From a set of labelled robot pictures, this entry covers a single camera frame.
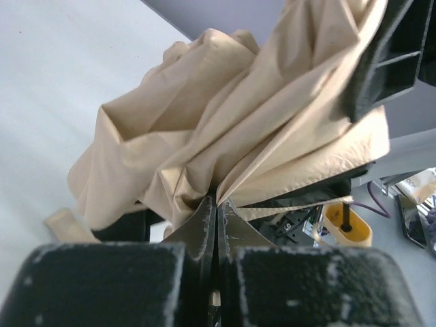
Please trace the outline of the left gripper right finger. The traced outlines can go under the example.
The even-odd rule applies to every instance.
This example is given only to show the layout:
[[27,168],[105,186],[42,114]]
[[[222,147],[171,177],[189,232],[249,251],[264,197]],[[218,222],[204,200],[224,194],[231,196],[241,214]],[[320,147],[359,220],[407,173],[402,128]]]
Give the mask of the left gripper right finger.
[[223,326],[423,326],[396,262],[377,249],[276,247],[227,201],[216,233]]

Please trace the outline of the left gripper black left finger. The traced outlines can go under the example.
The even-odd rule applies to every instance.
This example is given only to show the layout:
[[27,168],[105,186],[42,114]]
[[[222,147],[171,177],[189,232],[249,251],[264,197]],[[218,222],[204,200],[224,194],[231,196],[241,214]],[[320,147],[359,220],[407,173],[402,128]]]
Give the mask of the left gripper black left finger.
[[216,209],[204,197],[158,244],[38,247],[10,289],[10,325],[209,326]]

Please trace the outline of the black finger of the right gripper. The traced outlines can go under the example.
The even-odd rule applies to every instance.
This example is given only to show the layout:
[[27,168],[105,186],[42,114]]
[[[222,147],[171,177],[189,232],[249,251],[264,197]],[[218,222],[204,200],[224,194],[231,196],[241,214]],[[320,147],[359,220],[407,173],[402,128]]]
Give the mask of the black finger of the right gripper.
[[414,88],[434,1],[389,1],[379,28],[341,96],[352,123]]

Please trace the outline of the beige folding umbrella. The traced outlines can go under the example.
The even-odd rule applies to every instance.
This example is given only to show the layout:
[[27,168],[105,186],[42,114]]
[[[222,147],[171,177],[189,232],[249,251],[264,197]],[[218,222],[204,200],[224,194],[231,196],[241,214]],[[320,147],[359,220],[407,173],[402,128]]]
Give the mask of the beige folding umbrella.
[[134,214],[182,226],[207,193],[246,221],[347,199],[308,187],[390,149],[383,106],[352,121],[343,95],[386,1],[288,1],[263,46],[209,29],[177,42],[132,91],[102,104],[93,141],[71,167],[78,213],[46,219],[59,241],[139,240]]

